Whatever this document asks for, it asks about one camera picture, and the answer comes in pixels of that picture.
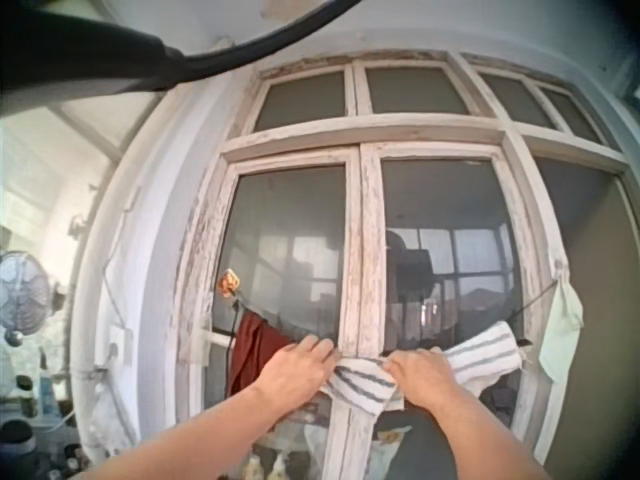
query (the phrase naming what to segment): maroon towel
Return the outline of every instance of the maroon towel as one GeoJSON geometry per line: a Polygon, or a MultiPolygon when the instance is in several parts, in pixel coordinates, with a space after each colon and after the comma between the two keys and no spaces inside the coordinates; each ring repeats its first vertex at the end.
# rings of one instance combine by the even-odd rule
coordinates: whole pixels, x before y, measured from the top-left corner
{"type": "Polygon", "coordinates": [[[229,368],[229,396],[251,385],[274,353],[292,341],[251,310],[245,310],[229,368]]]}

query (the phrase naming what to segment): white towel with gray stripes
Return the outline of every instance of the white towel with gray stripes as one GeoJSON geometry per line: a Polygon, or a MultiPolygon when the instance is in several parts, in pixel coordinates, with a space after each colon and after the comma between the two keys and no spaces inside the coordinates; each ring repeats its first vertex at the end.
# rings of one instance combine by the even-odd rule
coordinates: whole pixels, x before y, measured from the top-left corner
{"type": "MultiPolygon", "coordinates": [[[[522,367],[516,339],[506,322],[444,352],[456,381],[476,397],[509,372],[522,367]]],[[[374,417],[383,410],[401,410],[404,398],[382,358],[342,358],[321,391],[374,417]]]]}

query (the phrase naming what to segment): hand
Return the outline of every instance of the hand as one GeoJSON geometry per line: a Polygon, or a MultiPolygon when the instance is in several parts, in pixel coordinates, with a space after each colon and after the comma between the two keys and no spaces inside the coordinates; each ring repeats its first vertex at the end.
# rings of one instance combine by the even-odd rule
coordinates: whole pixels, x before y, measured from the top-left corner
{"type": "Polygon", "coordinates": [[[285,415],[311,400],[327,381],[340,353],[328,338],[307,335],[299,344],[278,350],[251,387],[279,414],[285,415]]]}
{"type": "Polygon", "coordinates": [[[430,412],[449,403],[452,395],[464,392],[442,350],[418,349],[393,352],[384,365],[405,398],[430,412]]]}

